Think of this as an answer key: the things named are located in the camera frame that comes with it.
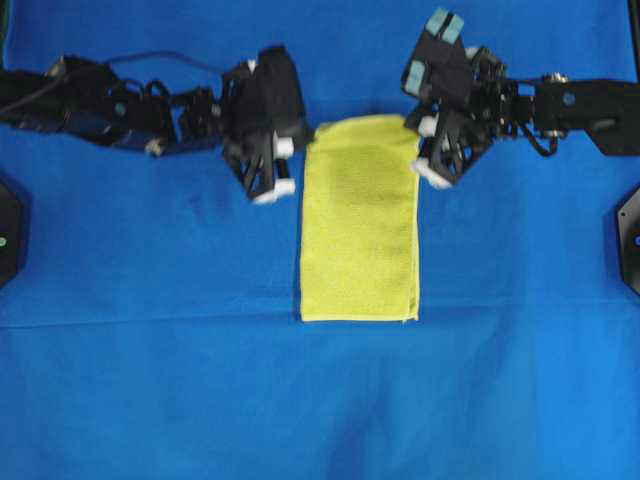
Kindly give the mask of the black near robot arm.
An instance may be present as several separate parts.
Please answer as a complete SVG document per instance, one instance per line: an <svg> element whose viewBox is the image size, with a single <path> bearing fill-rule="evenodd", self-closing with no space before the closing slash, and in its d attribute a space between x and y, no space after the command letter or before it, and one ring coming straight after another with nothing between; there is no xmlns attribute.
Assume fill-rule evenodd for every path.
<svg viewBox="0 0 640 480"><path fill-rule="evenodd" d="M109 63L78 56L63 55L44 73L3 69L1 122L154 157L223 143L212 89L172 93L157 79L121 78Z"/></svg>

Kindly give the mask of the black far robot arm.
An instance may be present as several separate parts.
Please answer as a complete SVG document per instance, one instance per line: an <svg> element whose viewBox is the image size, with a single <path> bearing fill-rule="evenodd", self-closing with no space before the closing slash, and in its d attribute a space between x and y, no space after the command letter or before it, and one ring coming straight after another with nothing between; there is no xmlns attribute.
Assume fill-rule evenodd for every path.
<svg viewBox="0 0 640 480"><path fill-rule="evenodd" d="M521 87L533 92L526 95ZM413 170L436 188L456 185L493 144L524 137L542 156L583 131L606 156L639 154L639 86L548 74L528 82L507 76L488 49L437 42L414 48L401 76L415 98L406 127L423 140ZM223 157L257 204L291 195L287 161L313 140L295 66L282 49L264 52L224 77L219 107Z"/></svg>

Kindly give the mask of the black white far gripper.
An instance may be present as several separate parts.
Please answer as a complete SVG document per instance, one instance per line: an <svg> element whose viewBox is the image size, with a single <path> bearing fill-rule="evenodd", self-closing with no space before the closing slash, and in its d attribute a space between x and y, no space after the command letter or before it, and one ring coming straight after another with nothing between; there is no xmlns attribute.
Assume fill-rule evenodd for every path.
<svg viewBox="0 0 640 480"><path fill-rule="evenodd" d="M493 145L493 135L483 122L453 111L416 107L405 127L419 135L411 168L435 189L449 189Z"/></svg>

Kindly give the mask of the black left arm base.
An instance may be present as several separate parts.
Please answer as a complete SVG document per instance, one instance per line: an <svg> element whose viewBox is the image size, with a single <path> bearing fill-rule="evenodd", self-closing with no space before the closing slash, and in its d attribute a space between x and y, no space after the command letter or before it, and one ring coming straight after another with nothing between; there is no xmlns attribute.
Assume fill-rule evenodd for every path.
<svg viewBox="0 0 640 480"><path fill-rule="evenodd" d="M32 197L1 171L1 288L25 268L28 258Z"/></svg>

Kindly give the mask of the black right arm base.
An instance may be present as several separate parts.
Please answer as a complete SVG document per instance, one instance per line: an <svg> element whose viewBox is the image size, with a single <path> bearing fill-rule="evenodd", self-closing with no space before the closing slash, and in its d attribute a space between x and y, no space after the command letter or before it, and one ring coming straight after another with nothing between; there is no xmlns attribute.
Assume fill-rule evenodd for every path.
<svg viewBox="0 0 640 480"><path fill-rule="evenodd" d="M639 296L639 187L625 196L615 214L621 279Z"/></svg>

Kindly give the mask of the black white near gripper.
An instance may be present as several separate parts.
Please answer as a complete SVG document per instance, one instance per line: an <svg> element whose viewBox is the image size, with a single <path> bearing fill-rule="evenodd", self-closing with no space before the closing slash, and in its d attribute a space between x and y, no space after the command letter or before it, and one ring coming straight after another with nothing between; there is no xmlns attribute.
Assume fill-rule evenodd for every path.
<svg viewBox="0 0 640 480"><path fill-rule="evenodd" d="M247 61L223 76L223 154L251 202L269 204L296 191L287 166L295 150L270 125L253 76L257 64Z"/></svg>

